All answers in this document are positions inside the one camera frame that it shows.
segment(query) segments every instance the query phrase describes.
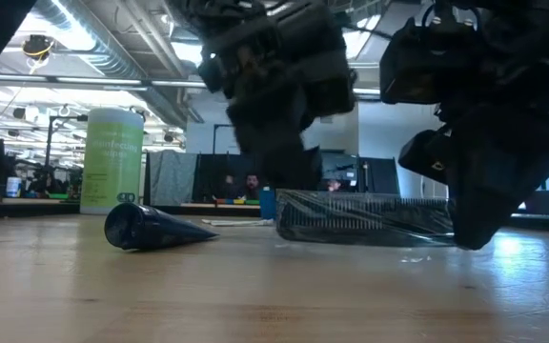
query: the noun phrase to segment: desk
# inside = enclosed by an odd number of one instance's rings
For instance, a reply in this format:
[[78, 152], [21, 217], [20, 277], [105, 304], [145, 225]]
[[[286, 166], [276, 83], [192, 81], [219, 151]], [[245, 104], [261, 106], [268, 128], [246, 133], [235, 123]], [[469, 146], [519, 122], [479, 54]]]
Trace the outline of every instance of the desk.
[[45, 205], [58, 205], [61, 203], [60, 199], [40, 199], [40, 198], [1, 198], [0, 204], [10, 205], [24, 205], [24, 204], [45, 204]]
[[247, 209], [247, 210], [259, 210], [259, 205], [226, 205], [226, 204], [196, 204], [188, 203], [181, 204], [182, 207], [203, 208], [203, 209]]
[[103, 222], [0, 220], [0, 342], [549, 342], [549, 233], [465, 252], [210, 228], [211, 242], [132, 253]]

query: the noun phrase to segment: black cone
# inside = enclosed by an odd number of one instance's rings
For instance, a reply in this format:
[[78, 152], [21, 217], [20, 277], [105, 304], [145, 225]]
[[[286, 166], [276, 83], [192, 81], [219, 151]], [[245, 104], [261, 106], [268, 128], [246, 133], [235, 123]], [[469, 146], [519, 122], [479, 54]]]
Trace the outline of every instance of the black cone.
[[195, 224], [133, 203], [116, 206], [105, 220], [105, 237], [110, 244], [123, 250], [170, 248], [215, 236], [216, 233]]

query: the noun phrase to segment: person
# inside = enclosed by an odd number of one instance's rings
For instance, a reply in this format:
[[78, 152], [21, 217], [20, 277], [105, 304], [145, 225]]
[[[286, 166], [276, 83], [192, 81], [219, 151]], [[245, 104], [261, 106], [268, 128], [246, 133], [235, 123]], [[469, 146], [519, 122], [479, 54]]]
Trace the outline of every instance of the person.
[[36, 180], [29, 185], [29, 192], [36, 192], [43, 197], [61, 192], [61, 187], [52, 171], [38, 171], [35, 176]]
[[340, 192], [340, 181], [336, 179], [328, 180], [328, 192]]
[[259, 178], [257, 173], [248, 172], [245, 175], [245, 187], [243, 190], [245, 200], [259, 200]]
[[224, 184], [221, 186], [220, 195], [221, 199], [236, 199], [241, 197], [238, 187], [234, 182], [234, 175], [231, 172], [226, 173], [224, 177]]

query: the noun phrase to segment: clear plastic wrap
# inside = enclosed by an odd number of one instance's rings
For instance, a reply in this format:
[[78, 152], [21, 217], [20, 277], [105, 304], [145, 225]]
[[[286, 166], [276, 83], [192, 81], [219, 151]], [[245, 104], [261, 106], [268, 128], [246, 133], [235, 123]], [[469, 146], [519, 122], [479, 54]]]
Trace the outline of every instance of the clear plastic wrap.
[[386, 247], [453, 245], [446, 199], [278, 190], [278, 234], [287, 240]]

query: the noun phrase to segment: green label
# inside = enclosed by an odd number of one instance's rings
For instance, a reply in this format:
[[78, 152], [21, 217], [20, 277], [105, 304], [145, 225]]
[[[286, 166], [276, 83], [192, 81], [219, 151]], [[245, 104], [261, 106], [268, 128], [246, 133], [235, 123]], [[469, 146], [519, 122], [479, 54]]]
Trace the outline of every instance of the green label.
[[120, 123], [90, 123], [82, 206], [114, 207], [139, 199], [143, 131]]

